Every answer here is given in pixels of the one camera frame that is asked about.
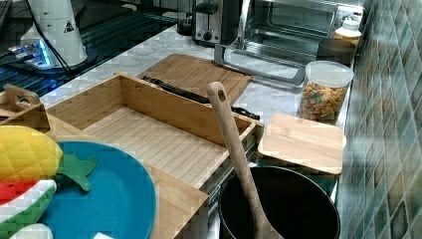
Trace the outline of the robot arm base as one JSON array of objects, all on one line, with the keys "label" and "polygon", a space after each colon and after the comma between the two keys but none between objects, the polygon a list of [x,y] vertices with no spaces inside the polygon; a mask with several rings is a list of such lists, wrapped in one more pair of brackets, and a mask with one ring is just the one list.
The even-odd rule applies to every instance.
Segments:
[{"label": "robot arm base", "polygon": [[32,27],[8,49],[18,63],[42,74],[72,73],[97,59],[83,43],[71,0],[25,0]]}]

